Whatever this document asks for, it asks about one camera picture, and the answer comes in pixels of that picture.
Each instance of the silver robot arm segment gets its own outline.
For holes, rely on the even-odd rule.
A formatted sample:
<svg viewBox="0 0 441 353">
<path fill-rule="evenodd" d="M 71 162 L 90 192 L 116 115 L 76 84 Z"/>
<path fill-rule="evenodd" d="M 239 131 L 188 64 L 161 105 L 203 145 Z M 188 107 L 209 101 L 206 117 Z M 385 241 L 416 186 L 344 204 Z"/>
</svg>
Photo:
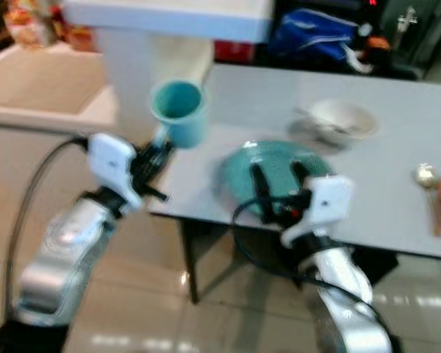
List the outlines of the silver robot arm segment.
<svg viewBox="0 0 441 353">
<path fill-rule="evenodd" d="M 15 318 L 35 326 L 69 325 L 115 225 L 110 210 L 86 198 L 52 221 L 21 275 Z"/>
<path fill-rule="evenodd" d="M 343 176 L 308 179 L 305 188 L 312 191 L 309 209 L 300 222 L 282 233 L 281 240 L 285 248 L 300 254 L 300 274 L 337 285 L 371 304 L 373 290 L 368 278 L 353 264 L 349 250 L 328 236 L 334 224 L 349 216 L 352 186 Z M 369 307 L 332 288 L 302 286 L 321 352 L 392 352 L 388 332 Z"/>
<path fill-rule="evenodd" d="M 373 290 L 365 274 L 351 262 L 347 249 L 316 252 L 299 265 L 308 276 L 338 285 L 372 303 Z M 315 324 L 320 352 L 390 353 L 392 344 L 369 308 L 333 289 L 304 284 L 304 295 Z"/>
<path fill-rule="evenodd" d="M 173 151 L 169 142 L 137 149 L 107 134 L 89 139 L 88 159 L 100 188 L 84 193 L 73 208 L 49 225 L 20 280 L 13 318 L 37 327 L 69 325 L 79 308 L 95 264 L 117 222 L 143 205 L 143 197 L 167 196 L 148 183 Z"/>
</svg>

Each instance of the black cable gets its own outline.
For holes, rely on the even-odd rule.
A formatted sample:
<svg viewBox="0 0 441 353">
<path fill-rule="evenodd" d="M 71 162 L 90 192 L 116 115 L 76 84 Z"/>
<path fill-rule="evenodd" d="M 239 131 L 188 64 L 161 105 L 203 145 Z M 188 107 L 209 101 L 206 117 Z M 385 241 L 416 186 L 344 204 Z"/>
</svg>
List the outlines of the black cable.
<svg viewBox="0 0 441 353">
<path fill-rule="evenodd" d="M 47 167 L 50 165 L 52 160 L 61 152 L 65 147 L 76 144 L 81 146 L 83 149 L 87 149 L 87 138 L 76 136 L 70 140 L 62 142 L 60 145 L 54 148 L 51 153 L 48 154 L 46 158 L 41 162 L 39 168 L 34 172 L 29 187 L 26 190 L 24 197 L 21 201 L 21 206 L 19 208 L 18 214 L 15 219 L 15 225 L 13 226 L 13 231 L 10 236 L 10 242 L 8 243 L 8 253 L 7 253 L 7 269 L 5 271 L 5 281 L 4 281 L 4 317 L 5 322 L 11 319 L 12 314 L 12 279 L 13 279 L 13 262 L 16 255 L 16 249 L 18 248 L 18 241 L 21 235 L 21 228 L 25 222 L 26 213 L 28 207 L 32 201 L 33 192 L 37 187 L 41 177 L 44 175 Z"/>
<path fill-rule="evenodd" d="M 245 247 L 245 244 L 241 241 L 239 236 L 235 234 L 234 229 L 236 227 L 238 227 L 238 225 L 237 225 L 238 217 L 240 216 L 240 214 L 244 210 L 246 210 L 251 205 L 257 204 L 259 202 L 273 202 L 273 203 L 281 202 L 283 204 L 292 205 L 293 206 L 294 203 L 295 203 L 294 202 L 294 198 L 295 198 L 294 196 L 285 196 L 285 197 L 273 197 L 272 196 L 272 197 L 255 198 L 255 199 L 250 199 L 250 200 L 244 202 L 243 204 L 241 204 L 239 207 L 237 207 L 237 209 L 232 214 L 231 227 L 232 227 L 232 234 L 233 234 L 234 242 L 235 242 L 235 245 L 237 246 L 238 250 L 253 265 L 255 265 L 258 268 L 261 268 L 263 271 L 266 271 L 266 272 L 268 272 L 270 274 L 273 274 L 275 276 L 279 276 L 279 277 L 283 277 L 283 278 L 287 278 L 287 279 L 295 279 L 295 280 L 297 280 L 299 282 L 302 282 L 302 283 L 306 283 L 306 284 L 310 284 L 310 285 L 316 285 L 316 286 L 324 288 L 324 289 L 335 289 L 335 290 L 338 290 L 339 292 L 341 292 L 342 294 L 344 294 L 347 298 L 353 300 L 354 302 L 359 303 L 359 304 L 363 304 L 364 306 L 369 308 L 369 310 L 371 310 L 371 312 L 374 315 L 375 320 L 382 326 L 382 328 L 386 332 L 386 334 L 389 337 L 389 339 L 392 339 L 393 335 L 392 335 L 392 333 L 390 331 L 390 328 L 388 327 L 388 325 L 385 322 L 385 320 L 382 317 L 382 315 L 374 308 L 373 305 L 365 302 L 364 300 L 359 298 L 357 295 L 353 294 L 352 292 L 350 292 L 350 291 L 348 291 L 348 290 L 346 290 L 344 288 L 341 288 L 338 285 L 334 285 L 332 283 L 321 281 L 319 279 L 311 278 L 311 277 L 305 276 L 303 274 L 296 274 L 296 273 L 293 273 L 293 272 L 287 273 L 287 272 L 283 272 L 283 271 L 278 271 L 275 268 L 271 268 L 270 266 L 268 266 L 265 263 L 263 263 L 261 260 L 255 258 L 255 256 L 253 256 L 247 250 L 247 248 Z"/>
<path fill-rule="evenodd" d="M 70 326 L 36 326 L 6 321 L 0 327 L 0 353 L 60 353 Z"/>
</svg>

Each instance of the tiled floor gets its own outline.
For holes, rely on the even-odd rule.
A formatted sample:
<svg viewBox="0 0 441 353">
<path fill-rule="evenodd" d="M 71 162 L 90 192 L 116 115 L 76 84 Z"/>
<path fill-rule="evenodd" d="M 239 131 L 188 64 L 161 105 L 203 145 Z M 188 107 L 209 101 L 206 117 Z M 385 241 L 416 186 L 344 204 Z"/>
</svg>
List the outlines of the tiled floor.
<svg viewBox="0 0 441 353">
<path fill-rule="evenodd" d="M 32 169 L 61 138 L 0 130 L 0 320 L 2 269 L 11 223 Z M 36 250 L 47 223 L 93 181 L 84 157 L 69 151 L 37 192 L 21 242 L 17 273 Z M 187 300 L 187 277 L 173 221 L 131 215 L 98 264 L 66 351 L 316 352 L 301 294 L 251 265 L 233 266 L 232 241 L 202 259 L 204 297 Z M 410 353 L 441 353 L 441 262 L 401 257 L 375 287 L 375 303 Z M 215 287 L 213 278 L 231 269 Z"/>
</svg>

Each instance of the black wire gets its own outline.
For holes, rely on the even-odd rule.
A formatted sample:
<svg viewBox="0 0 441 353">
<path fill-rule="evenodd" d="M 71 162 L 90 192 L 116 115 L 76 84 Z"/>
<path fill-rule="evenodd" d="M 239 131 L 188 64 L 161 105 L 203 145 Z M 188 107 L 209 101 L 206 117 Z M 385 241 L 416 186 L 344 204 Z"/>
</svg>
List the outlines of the black wire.
<svg viewBox="0 0 441 353">
<path fill-rule="evenodd" d="M 21 235 L 21 228 L 26 219 L 26 213 L 28 211 L 28 207 L 32 201 L 33 192 L 37 187 L 41 177 L 44 175 L 47 167 L 50 165 L 52 160 L 57 156 L 57 154 L 62 151 L 65 147 L 71 144 L 78 144 L 83 148 L 86 148 L 87 138 L 84 137 L 75 137 L 70 140 L 62 142 L 60 145 L 54 148 L 51 153 L 48 154 L 46 158 L 41 162 L 39 168 L 34 172 L 34 175 L 29 183 L 29 187 L 26 190 L 24 197 L 21 201 L 21 206 L 19 208 L 18 214 L 15 219 L 15 225 L 13 226 L 13 231 L 10 236 L 10 242 L 8 243 L 8 253 L 7 253 L 7 269 L 5 271 L 5 281 L 4 281 L 4 291 L 5 291 L 5 300 L 4 300 L 4 317 L 5 321 L 11 319 L 12 314 L 12 279 L 13 279 L 13 262 L 16 255 L 16 249 L 19 245 L 19 238 Z"/>
<path fill-rule="evenodd" d="M 325 282 L 325 281 L 321 281 L 319 279 L 315 279 L 315 278 L 311 278 L 308 276 L 305 276 L 303 274 L 296 274 L 293 272 L 284 272 L 284 271 L 278 271 L 275 268 L 272 268 L 268 265 L 266 265 L 265 263 L 263 263 L 260 259 L 255 258 L 255 256 L 253 256 L 245 247 L 245 244 L 241 241 L 241 239 L 239 238 L 238 235 L 235 234 L 234 230 L 236 227 L 238 227 L 237 225 L 237 219 L 240 216 L 240 214 L 246 210 L 248 207 L 250 207 L 253 204 L 257 204 L 259 202 L 273 202 L 273 203 L 277 203 L 277 202 L 282 202 L 286 205 L 289 204 L 294 204 L 294 196 L 285 196 L 285 197 L 261 197 L 261 198 L 255 198 L 255 199 L 250 199 L 248 201 L 246 201 L 245 203 L 241 204 L 239 207 L 237 207 L 237 209 L 234 211 L 234 213 L 232 214 L 232 221 L 231 221 L 231 227 L 232 227 L 232 234 L 233 234 L 233 238 L 234 238 L 234 242 L 235 245 L 237 246 L 238 250 L 256 267 L 261 268 L 262 270 L 269 272 L 270 274 L 273 274 L 275 276 L 279 276 L 279 277 L 283 277 L 286 279 L 295 279 L 299 282 L 302 283 L 306 283 L 306 284 L 310 284 L 310 285 L 315 285 L 324 289 L 335 289 L 338 290 L 339 292 L 341 292 L 342 294 L 344 294 L 346 297 L 348 297 L 349 299 L 353 300 L 354 302 L 356 302 L 357 304 L 363 304 L 364 306 L 366 306 L 369 310 L 371 310 L 371 312 L 374 315 L 375 320 L 382 326 L 382 328 L 384 329 L 384 331 L 386 332 L 387 336 L 389 337 L 389 339 L 392 338 L 392 333 L 390 331 L 390 328 L 388 327 L 387 323 L 385 322 L 384 318 L 382 317 L 382 315 L 376 310 L 376 308 L 374 308 L 373 305 L 365 302 L 364 300 L 362 300 L 361 298 L 359 298 L 357 295 L 353 294 L 352 292 L 341 288 L 338 285 L 334 285 L 332 283 L 329 282 Z"/>
</svg>

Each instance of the table leg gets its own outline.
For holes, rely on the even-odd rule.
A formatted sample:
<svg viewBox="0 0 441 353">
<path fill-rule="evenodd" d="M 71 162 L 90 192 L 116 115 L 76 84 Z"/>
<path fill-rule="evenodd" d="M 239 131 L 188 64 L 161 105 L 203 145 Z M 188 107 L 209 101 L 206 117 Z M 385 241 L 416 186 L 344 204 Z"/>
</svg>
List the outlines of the table leg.
<svg viewBox="0 0 441 353">
<path fill-rule="evenodd" d="M 372 286 L 398 267 L 396 253 L 389 251 L 357 246 L 351 258 L 354 264 L 362 269 Z"/>
<path fill-rule="evenodd" d="M 184 263 L 186 265 L 186 271 L 188 272 L 188 283 L 190 285 L 190 299 L 193 304 L 199 302 L 198 296 L 198 278 L 196 276 L 196 257 L 193 246 L 195 230 L 191 227 L 191 222 L 180 221 L 180 230 L 183 241 Z"/>
</svg>

